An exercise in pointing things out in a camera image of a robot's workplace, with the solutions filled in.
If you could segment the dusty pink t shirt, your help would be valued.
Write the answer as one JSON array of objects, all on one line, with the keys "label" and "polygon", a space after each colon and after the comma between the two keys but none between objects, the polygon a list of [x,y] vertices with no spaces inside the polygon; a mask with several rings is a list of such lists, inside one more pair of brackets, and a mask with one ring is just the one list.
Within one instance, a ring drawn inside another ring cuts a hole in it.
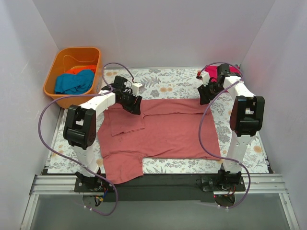
[{"label": "dusty pink t shirt", "polygon": [[198,99],[141,102],[141,114],[115,104],[97,132],[106,178],[121,184],[143,175],[143,158],[209,159],[220,156],[211,111]]}]

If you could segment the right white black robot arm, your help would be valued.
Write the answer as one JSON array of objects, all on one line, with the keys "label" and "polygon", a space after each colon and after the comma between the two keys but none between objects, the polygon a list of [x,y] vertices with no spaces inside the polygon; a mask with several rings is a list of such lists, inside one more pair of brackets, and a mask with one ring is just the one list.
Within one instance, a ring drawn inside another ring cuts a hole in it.
[{"label": "right white black robot arm", "polygon": [[247,146],[263,124],[265,99],[255,96],[244,84],[239,70],[231,71],[231,65],[218,63],[217,76],[211,77],[204,69],[196,78],[202,80],[198,87],[200,104],[211,106],[217,98],[228,92],[234,100],[229,125],[232,130],[230,146],[221,168],[217,173],[200,180],[204,192],[227,191],[229,193],[246,191],[242,178],[242,170]]}]

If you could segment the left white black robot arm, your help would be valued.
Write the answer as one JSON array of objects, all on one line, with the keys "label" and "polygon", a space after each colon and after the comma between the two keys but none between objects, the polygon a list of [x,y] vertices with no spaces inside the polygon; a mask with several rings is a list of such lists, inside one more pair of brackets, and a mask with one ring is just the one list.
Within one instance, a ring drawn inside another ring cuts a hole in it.
[{"label": "left white black robot arm", "polygon": [[63,137],[74,150],[76,163],[83,169],[83,172],[76,172],[75,175],[86,189],[102,192],[108,187],[107,182],[96,176],[100,170],[94,159],[92,145],[97,134],[97,117],[115,104],[120,105],[126,114],[140,115],[141,87],[140,83],[116,76],[113,83],[103,87],[97,96],[81,105],[71,105],[68,108]]}]

